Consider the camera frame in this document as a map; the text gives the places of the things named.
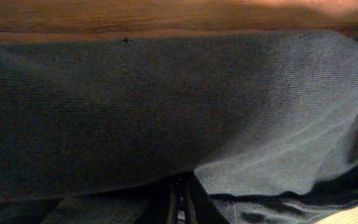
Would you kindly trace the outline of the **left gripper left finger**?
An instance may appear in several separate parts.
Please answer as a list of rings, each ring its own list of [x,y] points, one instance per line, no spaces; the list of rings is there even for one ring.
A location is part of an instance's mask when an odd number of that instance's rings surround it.
[[[177,224],[179,190],[173,178],[151,192],[150,203],[134,224]]]

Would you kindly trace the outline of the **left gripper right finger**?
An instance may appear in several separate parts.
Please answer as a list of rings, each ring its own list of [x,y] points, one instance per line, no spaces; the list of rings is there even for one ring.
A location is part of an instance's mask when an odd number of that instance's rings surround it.
[[[184,211],[186,224],[229,224],[218,211],[194,173],[184,176]]]

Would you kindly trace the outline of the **black t-shirt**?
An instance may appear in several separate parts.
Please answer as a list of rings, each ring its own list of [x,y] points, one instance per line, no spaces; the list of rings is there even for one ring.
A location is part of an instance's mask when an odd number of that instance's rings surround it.
[[[358,34],[0,45],[0,223],[135,223],[194,173],[229,223],[358,206]]]

